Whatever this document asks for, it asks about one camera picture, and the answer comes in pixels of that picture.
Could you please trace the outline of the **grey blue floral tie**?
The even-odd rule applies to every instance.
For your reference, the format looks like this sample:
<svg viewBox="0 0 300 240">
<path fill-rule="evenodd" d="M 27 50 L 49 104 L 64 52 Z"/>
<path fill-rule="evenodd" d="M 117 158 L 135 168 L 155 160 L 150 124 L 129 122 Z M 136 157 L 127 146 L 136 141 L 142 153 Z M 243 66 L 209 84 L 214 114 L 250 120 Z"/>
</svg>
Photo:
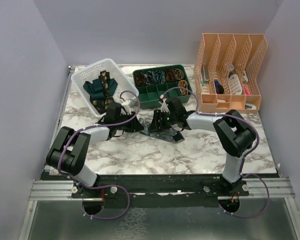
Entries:
<svg viewBox="0 0 300 240">
<path fill-rule="evenodd" d="M 179 142 L 182 142 L 185 140 L 182 133 L 175 129 L 168 129 L 168 130 L 163 130 L 160 132 L 150 132 L 149 127 L 151 124 L 143 118 L 139 118 L 138 120 L 139 120 L 140 124 L 143 126 L 143 130 L 140 131 L 140 133 L 142 135 L 145 135 L 145 136 L 148 136 L 151 138 L 155 138 L 155 139 L 159 139 L 159 140 L 169 142 L 169 143 L 179 143 Z"/>
</svg>

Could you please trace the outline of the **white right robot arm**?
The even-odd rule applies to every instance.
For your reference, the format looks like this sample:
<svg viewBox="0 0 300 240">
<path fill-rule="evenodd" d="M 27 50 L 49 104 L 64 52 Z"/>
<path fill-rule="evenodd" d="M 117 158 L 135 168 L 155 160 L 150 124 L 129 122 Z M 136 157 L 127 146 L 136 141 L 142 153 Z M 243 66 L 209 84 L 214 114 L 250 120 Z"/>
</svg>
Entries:
<svg viewBox="0 0 300 240">
<path fill-rule="evenodd" d="M 219 189 L 230 196 L 238 189 L 237 181 L 242 178 L 244 158 L 253 149 L 253 143 L 259 142 L 256 129 L 237 110 L 227 113 L 201 113 L 198 110 L 186 110 L 177 97 L 162 102 L 160 110 L 153 112 L 148 127 L 151 133 L 159 133 L 177 125 L 183 130 L 205 130 L 215 132 L 226 152 L 226 162 L 222 173 L 223 181 Z"/>
</svg>

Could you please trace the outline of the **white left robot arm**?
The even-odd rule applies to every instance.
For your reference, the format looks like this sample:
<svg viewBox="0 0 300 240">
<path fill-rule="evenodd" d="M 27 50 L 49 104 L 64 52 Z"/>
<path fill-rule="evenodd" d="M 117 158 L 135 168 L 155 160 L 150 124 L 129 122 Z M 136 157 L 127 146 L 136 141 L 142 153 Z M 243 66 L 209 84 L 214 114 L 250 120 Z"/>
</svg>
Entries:
<svg viewBox="0 0 300 240">
<path fill-rule="evenodd" d="M 87 196 L 96 197 L 101 190 L 100 176 L 86 165 L 88 148 L 114 138 L 118 131 L 136 133 L 144 129 L 137 119 L 138 111 L 128 113 L 120 103 L 111 103 L 105 115 L 95 124 L 78 130 L 64 126 L 57 133 L 46 156 L 46 164 L 63 176 L 83 186 Z"/>
</svg>

